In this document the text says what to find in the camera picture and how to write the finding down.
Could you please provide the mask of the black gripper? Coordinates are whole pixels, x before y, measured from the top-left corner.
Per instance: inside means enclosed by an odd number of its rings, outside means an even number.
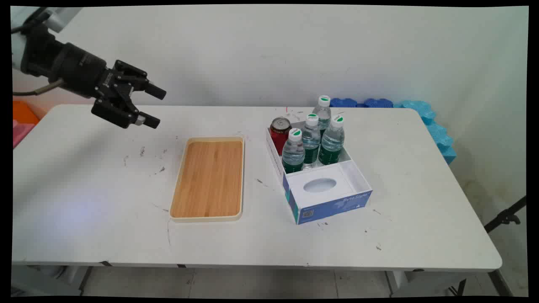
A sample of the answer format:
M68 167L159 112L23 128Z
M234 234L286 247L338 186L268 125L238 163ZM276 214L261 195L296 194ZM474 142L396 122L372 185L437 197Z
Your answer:
M116 60L108 67L105 60L71 43L55 42L49 81L62 80L61 88L94 98L91 113L116 126L131 125L156 129L160 119L139 111L131 100L133 91L143 91L163 100L167 92L154 85L146 71Z

